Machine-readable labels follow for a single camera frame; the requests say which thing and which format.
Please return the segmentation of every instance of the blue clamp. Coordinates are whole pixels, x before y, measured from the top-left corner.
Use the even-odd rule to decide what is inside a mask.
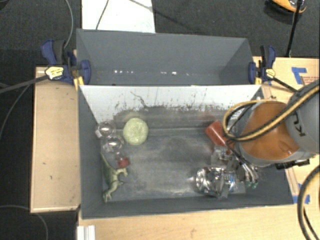
[[[50,78],[51,80],[59,80],[67,84],[73,85],[76,76],[82,76],[85,85],[89,84],[91,79],[91,67],[88,60],[82,60],[77,65],[75,55],[68,51],[64,53],[64,41],[49,39],[41,45],[42,56],[48,61],[50,67],[59,66],[63,68],[63,72],[59,77]]]
[[[273,64],[276,60],[276,50],[271,45],[261,45],[261,57],[259,60],[259,67],[255,62],[250,62],[248,67],[248,79],[250,84],[255,84],[256,79],[260,79],[261,83],[273,80],[269,77],[267,70],[272,69]]]

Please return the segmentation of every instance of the white panel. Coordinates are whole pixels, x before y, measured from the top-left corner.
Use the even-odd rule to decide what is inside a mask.
[[[80,86],[99,123],[113,119],[121,111],[139,111],[165,107],[185,111],[204,111],[207,106],[227,110],[239,102],[251,100],[260,85],[222,86]]]
[[[82,0],[82,28],[95,30],[107,0]],[[155,33],[151,0],[109,0],[99,30]]]

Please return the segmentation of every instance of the white paper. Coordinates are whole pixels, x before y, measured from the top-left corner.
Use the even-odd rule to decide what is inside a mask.
[[[82,0],[82,28],[95,30],[107,0]],[[155,33],[151,0],[109,0],[98,30]]]

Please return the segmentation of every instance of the gray bin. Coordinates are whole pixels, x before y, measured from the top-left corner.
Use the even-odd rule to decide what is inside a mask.
[[[162,42],[155,41],[158,36],[160,40],[165,39],[166,42],[176,39],[177,43],[174,42],[176,54],[182,54],[181,50],[183,50],[186,58],[193,57],[197,60],[195,54],[199,56],[200,53],[178,44],[189,42],[190,46],[199,48],[202,43],[205,43],[206,48],[209,49],[206,52],[213,55],[198,59],[198,70],[190,74],[191,67],[186,70],[186,67],[182,67],[183,60],[172,57],[166,50],[166,46],[159,46]],[[101,43],[115,43],[114,37],[117,37],[118,42],[114,49],[108,45],[106,49],[102,49]],[[243,48],[244,45],[246,48],[243,49],[249,49],[245,39],[226,38],[224,42],[220,37],[85,30],[78,30],[77,38],[78,59],[90,61],[93,73],[91,84],[95,84],[80,86],[78,93],[83,219],[292,203],[285,172],[275,170],[273,167],[264,168],[257,188],[248,189],[246,194],[231,194],[228,199],[217,200],[203,196],[195,190],[195,173],[198,168],[210,164],[210,156],[214,148],[204,134],[205,127],[214,120],[221,120],[231,105],[261,95],[260,87],[257,85],[230,85],[231,82],[236,83],[232,79],[233,76],[238,76],[240,83],[242,80],[245,82],[248,77],[245,74],[241,80],[244,72],[241,72],[239,65],[238,70],[233,69],[231,77],[222,77],[223,71],[229,70],[230,61],[233,61],[231,63],[233,65],[237,64],[237,61],[242,64],[243,71],[245,71],[245,64],[248,68],[252,58],[248,58],[246,62],[243,56],[241,56],[242,62],[239,62],[241,59],[234,59],[237,54],[244,53],[239,51],[239,47]],[[132,39],[139,40],[135,49],[130,41]],[[98,49],[93,49],[94,45],[89,40],[95,40],[95,47]],[[131,52],[147,51],[145,46],[151,46],[149,50],[159,50],[165,63],[152,64],[152,57],[147,57],[146,60],[135,60]],[[226,49],[225,54],[220,50],[219,56],[216,56],[215,51],[222,47]],[[156,54],[158,53],[155,53],[155,60],[159,60],[160,57]],[[126,75],[121,58],[135,60],[132,64],[134,65],[132,75],[139,73],[145,77],[135,78]],[[150,70],[145,71],[146,63],[149,64]],[[174,68],[177,74],[162,74],[161,72],[165,72],[162,71],[164,64],[167,68],[172,64],[171,68]],[[117,70],[122,68],[122,73],[119,74],[119,71],[115,73],[115,68]],[[208,79],[204,76],[216,76],[218,79]],[[197,82],[198,78],[202,78],[201,81],[204,82],[201,86]],[[124,184],[112,194],[112,200],[104,203],[102,192],[107,186],[102,175],[100,141],[95,135],[95,126],[101,121],[113,119],[116,122],[117,133],[121,135],[125,122],[131,117],[140,117],[147,122],[148,139],[140,146],[124,145],[124,150],[131,162],[127,169],[128,177],[120,176]],[[109,157],[109,161],[112,164],[114,160]]]

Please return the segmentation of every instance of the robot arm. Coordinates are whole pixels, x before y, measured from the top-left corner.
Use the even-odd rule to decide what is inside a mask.
[[[227,197],[239,183],[255,188],[262,167],[307,164],[319,154],[319,80],[295,92],[288,105],[274,100],[237,104],[205,133],[215,151],[211,166],[198,170],[196,186],[207,195]]]
[[[297,91],[288,105],[260,104],[251,111],[241,136],[226,135],[235,141],[235,151],[258,167],[286,168],[319,154],[319,80]]]

